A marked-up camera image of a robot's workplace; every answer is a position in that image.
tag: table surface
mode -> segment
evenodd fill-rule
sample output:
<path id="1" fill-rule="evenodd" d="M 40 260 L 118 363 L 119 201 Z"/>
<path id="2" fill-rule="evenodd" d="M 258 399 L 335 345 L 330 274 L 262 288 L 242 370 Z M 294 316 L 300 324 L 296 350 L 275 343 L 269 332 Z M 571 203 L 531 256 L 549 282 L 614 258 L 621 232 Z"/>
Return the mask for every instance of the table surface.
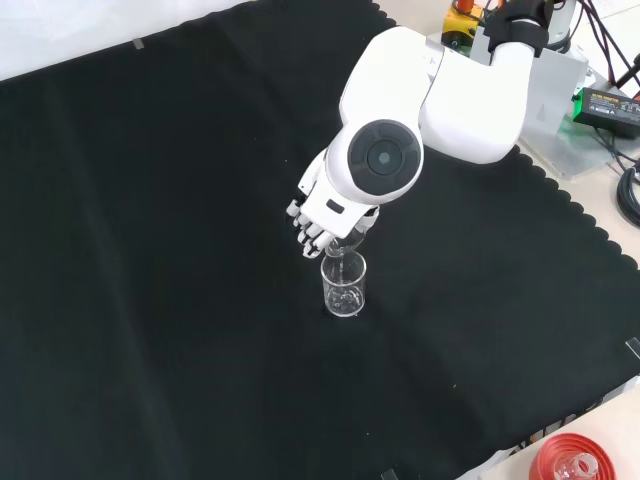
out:
<path id="1" fill-rule="evenodd" d="M 640 386 L 614 398 L 594 411 L 549 435 L 578 433 L 591 438 L 609 455 L 618 480 L 640 478 Z M 520 480 L 529 478 L 529 469 L 543 441 L 509 457 L 482 473 L 479 480 Z"/>
<path id="2" fill-rule="evenodd" d="M 615 32 L 615 39 L 620 48 L 626 52 L 628 57 L 633 58 L 638 53 L 637 33 L 635 32 L 637 22 L 640 20 L 640 6 L 623 12 L 617 9 L 616 11 L 618 13 L 606 18 L 604 22 L 610 31 Z M 599 73 L 603 73 L 605 71 L 604 57 L 593 37 L 589 22 L 583 21 L 576 32 L 574 42 L 582 47 L 590 65 Z M 624 71 L 621 62 L 618 58 L 614 59 L 616 72 Z M 629 92 L 637 91 L 637 85 L 629 82 L 623 91 L 627 94 L 632 94 Z M 531 152 L 526 149 L 523 150 L 532 158 L 535 158 L 531 155 Z M 625 153 L 640 156 L 640 151 L 638 150 Z M 602 155 L 609 155 L 604 148 L 602 149 Z M 568 192 L 573 201 L 580 203 L 584 207 L 585 213 L 596 219 L 597 225 L 606 230 L 609 233 L 609 238 L 620 245 L 622 253 L 633 257 L 640 263 L 640 229 L 629 223 L 620 214 L 615 201 L 615 192 L 620 180 L 619 173 L 609 166 L 604 166 L 573 181 L 558 179 L 548 170 L 547 176 L 554 178 L 558 182 L 560 189 Z M 636 195 L 640 196 L 640 188 L 635 187 L 635 191 Z"/>

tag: black tablecloth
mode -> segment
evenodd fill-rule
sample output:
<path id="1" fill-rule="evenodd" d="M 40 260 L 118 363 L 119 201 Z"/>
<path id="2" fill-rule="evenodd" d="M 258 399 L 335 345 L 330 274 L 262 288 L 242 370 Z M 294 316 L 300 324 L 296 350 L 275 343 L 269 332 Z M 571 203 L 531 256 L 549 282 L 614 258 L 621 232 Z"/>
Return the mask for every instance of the black tablecloth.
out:
<path id="1" fill-rule="evenodd" d="M 0 477 L 449 480 L 637 373 L 635 262 L 517 151 L 427 152 L 324 313 L 284 209 L 391 26 L 258 2 L 0 87 Z"/>

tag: clear plastic cup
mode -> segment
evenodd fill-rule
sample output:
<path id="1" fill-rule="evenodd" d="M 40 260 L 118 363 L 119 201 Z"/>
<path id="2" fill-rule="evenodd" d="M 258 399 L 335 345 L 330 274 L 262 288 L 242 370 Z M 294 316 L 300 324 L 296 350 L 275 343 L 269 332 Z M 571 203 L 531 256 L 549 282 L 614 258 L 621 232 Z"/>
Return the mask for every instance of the clear plastic cup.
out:
<path id="1" fill-rule="evenodd" d="M 358 252 L 348 251 L 341 257 L 325 255 L 320 266 L 324 287 L 324 303 L 337 317 L 353 317 L 364 307 L 367 262 Z"/>

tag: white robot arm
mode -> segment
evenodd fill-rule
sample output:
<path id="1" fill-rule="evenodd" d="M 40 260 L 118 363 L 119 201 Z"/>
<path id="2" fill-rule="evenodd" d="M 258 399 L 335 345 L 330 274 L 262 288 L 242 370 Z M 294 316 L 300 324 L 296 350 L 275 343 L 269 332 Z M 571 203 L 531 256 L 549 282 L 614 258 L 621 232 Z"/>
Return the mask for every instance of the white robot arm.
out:
<path id="1" fill-rule="evenodd" d="M 545 0 L 506 5 L 511 10 L 493 15 L 491 66 L 403 27 L 371 41 L 340 100 L 342 130 L 313 160 L 287 208 L 305 257 L 317 257 L 354 228 L 372 227 L 380 205 L 417 181 L 423 143 L 473 163 L 497 162 L 513 148 L 551 13 Z M 467 94 L 470 83 L 482 95 Z"/>

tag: red lid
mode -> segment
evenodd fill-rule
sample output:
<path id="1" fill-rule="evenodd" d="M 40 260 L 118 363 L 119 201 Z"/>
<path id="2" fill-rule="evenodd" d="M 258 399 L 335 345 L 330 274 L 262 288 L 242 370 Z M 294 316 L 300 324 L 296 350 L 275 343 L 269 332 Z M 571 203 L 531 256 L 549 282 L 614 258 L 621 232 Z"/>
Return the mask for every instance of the red lid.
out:
<path id="1" fill-rule="evenodd" d="M 589 453 L 598 460 L 595 480 L 615 480 L 613 464 L 602 447 L 593 440 L 574 433 L 555 435 L 544 443 L 531 464 L 529 480 L 555 480 L 553 466 L 556 461 L 568 454 L 580 453 Z"/>

